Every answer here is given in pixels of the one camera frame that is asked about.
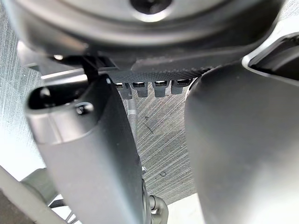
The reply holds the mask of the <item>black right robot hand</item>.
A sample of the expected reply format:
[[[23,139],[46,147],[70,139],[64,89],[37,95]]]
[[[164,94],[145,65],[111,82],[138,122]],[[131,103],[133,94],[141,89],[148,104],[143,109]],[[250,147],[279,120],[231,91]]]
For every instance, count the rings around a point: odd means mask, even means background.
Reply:
[[[150,207],[119,90],[191,79],[239,60],[282,0],[6,0],[44,86],[24,113],[58,192],[85,224],[146,224]]]

